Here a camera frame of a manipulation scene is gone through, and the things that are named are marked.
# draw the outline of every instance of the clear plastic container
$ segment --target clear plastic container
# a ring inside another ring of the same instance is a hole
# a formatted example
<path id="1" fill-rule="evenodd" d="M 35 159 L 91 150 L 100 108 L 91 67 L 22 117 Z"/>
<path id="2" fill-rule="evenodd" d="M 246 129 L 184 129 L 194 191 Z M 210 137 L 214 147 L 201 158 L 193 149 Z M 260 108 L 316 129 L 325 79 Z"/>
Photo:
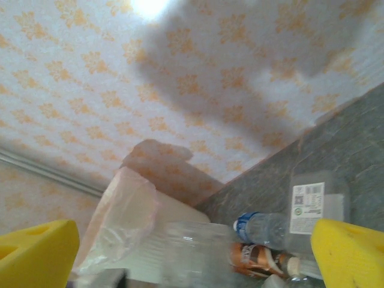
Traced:
<path id="1" fill-rule="evenodd" d="M 242 214 L 234 222 L 233 229 L 245 243 L 282 250 L 286 223 L 284 214 L 252 212 Z"/>
<path id="2" fill-rule="evenodd" d="M 294 176 L 285 249 L 292 254 L 312 254 L 310 239 L 316 221 L 328 218 L 348 222 L 349 199 L 347 184 L 331 171 Z"/>
<path id="3" fill-rule="evenodd" d="M 167 224 L 159 287 L 233 288 L 235 273 L 230 265 L 231 242 L 231 231 L 226 225 Z"/>
<path id="4" fill-rule="evenodd" d="M 132 280 L 159 283 L 164 232 L 167 223 L 174 221 L 209 222 L 209 218 L 156 192 L 155 186 L 135 171 L 120 168 L 92 216 L 73 272 L 84 275 L 122 268 L 129 269 Z"/>
<path id="5" fill-rule="evenodd" d="M 277 275 L 271 275 L 264 281 L 262 288 L 314 288 L 314 282 L 309 278 L 291 278 L 283 280 Z"/>

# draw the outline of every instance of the white bottle cap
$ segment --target white bottle cap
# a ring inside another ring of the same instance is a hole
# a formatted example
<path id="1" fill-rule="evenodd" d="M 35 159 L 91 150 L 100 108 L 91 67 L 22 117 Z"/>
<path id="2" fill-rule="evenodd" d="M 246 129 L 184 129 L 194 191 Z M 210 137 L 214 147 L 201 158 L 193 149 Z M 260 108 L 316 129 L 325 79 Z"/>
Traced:
<path id="1" fill-rule="evenodd" d="M 291 277 L 300 276 L 300 259 L 297 257 L 292 257 L 288 260 L 287 272 Z"/>
<path id="2" fill-rule="evenodd" d="M 238 230 L 238 221 L 237 220 L 235 222 L 233 222 L 233 229 L 234 229 L 234 231 Z"/>
<path id="3" fill-rule="evenodd" d="M 300 260 L 300 274 L 312 278 L 323 280 L 322 273 L 316 261 L 313 260 Z"/>
<path id="4" fill-rule="evenodd" d="M 287 271 L 291 277 L 301 277 L 302 275 L 305 275 L 323 280 L 322 274 L 315 260 L 305 260 L 292 257 L 288 260 Z"/>
<path id="5" fill-rule="evenodd" d="M 271 275 L 264 281 L 262 288 L 286 288 L 287 284 L 277 275 Z"/>

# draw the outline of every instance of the orange floral pattern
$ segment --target orange floral pattern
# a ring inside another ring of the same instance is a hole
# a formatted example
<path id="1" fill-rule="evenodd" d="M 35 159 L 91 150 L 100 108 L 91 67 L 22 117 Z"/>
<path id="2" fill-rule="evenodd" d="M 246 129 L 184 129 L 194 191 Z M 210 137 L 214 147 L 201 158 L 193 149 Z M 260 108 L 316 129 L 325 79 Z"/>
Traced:
<path id="1" fill-rule="evenodd" d="M 139 2 L 1 2 L 0 146 L 103 186 L 128 161 L 192 205 L 383 81 L 377 0 Z M 0 208 L 71 215 L 30 197 Z"/>
<path id="2" fill-rule="evenodd" d="M 82 236 L 99 201 L 3 164 L 0 164 L 0 184 L 0 219 L 7 219 L 0 224 L 0 234 L 71 218 Z"/>

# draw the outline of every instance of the blue label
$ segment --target blue label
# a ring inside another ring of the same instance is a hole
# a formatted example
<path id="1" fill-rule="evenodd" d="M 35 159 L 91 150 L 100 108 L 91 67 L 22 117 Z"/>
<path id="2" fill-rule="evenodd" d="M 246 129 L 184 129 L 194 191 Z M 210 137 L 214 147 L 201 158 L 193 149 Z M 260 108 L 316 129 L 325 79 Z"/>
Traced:
<path id="1" fill-rule="evenodd" d="M 243 240 L 245 243 L 251 243 L 251 240 L 248 238 L 248 235 L 247 235 L 246 227 L 251 217 L 256 213 L 258 212 L 244 213 L 238 218 L 238 222 L 236 225 L 236 232 L 241 238 L 241 240 Z"/>

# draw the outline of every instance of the plastic bottle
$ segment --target plastic bottle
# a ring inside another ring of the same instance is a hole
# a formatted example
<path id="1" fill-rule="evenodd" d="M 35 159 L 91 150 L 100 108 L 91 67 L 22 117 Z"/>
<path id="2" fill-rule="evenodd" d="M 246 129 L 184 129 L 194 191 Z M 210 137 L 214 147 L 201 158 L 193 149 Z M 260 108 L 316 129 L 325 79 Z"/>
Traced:
<path id="1" fill-rule="evenodd" d="M 264 281 L 262 288 L 314 288 L 314 285 L 308 278 L 293 278 L 284 281 L 277 275 L 271 275 Z"/>
<path id="2" fill-rule="evenodd" d="M 349 221 L 349 189 L 331 171 L 294 176 L 290 184 L 285 250 L 312 254 L 311 234 L 321 218 Z"/>
<path id="3" fill-rule="evenodd" d="M 310 276 L 323 279 L 316 261 L 300 259 L 256 244 L 234 243 L 230 261 L 235 272 L 253 278 L 266 278 L 276 274 L 282 278 L 303 279 Z"/>
<path id="4" fill-rule="evenodd" d="M 242 214 L 234 222 L 233 229 L 245 243 L 282 250 L 286 223 L 287 218 L 283 214 L 251 212 Z"/>

